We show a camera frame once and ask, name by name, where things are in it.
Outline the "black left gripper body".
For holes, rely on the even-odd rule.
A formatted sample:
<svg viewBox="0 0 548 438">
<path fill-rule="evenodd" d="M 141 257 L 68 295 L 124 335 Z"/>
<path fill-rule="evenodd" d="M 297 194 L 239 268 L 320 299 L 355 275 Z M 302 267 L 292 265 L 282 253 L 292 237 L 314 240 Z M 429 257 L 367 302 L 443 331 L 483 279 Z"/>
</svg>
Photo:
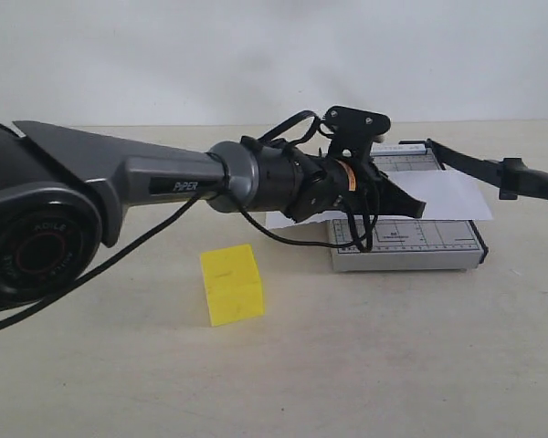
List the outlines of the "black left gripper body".
<svg viewBox="0 0 548 438">
<path fill-rule="evenodd" d="M 327 211 L 361 216 L 393 212 L 393 183 L 372 160 L 308 155 L 300 174 L 296 197 L 285 207 L 285 216 L 295 222 Z"/>
</svg>

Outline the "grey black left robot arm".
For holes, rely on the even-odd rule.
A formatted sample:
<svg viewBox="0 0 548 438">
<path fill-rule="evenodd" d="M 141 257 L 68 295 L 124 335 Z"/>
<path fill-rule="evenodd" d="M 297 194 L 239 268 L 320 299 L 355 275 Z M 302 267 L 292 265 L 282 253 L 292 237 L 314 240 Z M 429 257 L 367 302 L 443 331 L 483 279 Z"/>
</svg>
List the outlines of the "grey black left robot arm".
<svg viewBox="0 0 548 438">
<path fill-rule="evenodd" d="M 0 311 L 50 297 L 75 280 L 101 245 L 115 245 L 134 206 L 206 201 L 220 213 L 280 212 L 301 222 L 326 211 L 418 219 L 425 203 L 373 163 L 389 120 L 370 114 L 330 127 L 326 154 L 283 133 L 188 151 L 37 121 L 0 123 Z"/>
</svg>

